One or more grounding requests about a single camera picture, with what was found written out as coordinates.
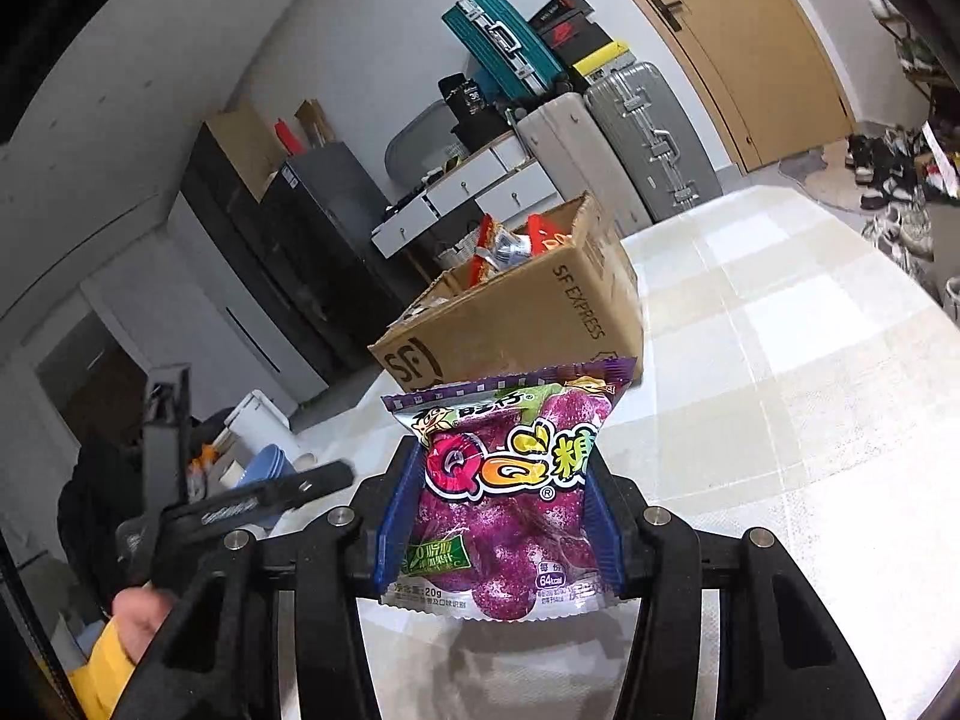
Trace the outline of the yellow left sleeve forearm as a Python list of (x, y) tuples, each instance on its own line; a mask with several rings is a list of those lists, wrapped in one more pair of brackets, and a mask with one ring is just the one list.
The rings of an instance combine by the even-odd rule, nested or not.
[(109, 720), (121, 699), (133, 661), (122, 647), (116, 622), (110, 621), (94, 644), (89, 660), (68, 673), (71, 689), (88, 720)]

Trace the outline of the left hand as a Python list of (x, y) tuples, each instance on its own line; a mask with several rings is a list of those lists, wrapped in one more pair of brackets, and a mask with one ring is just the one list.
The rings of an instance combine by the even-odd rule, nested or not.
[(176, 597), (151, 583), (117, 593), (112, 600), (112, 622), (128, 660), (137, 665), (151, 640), (176, 605)]

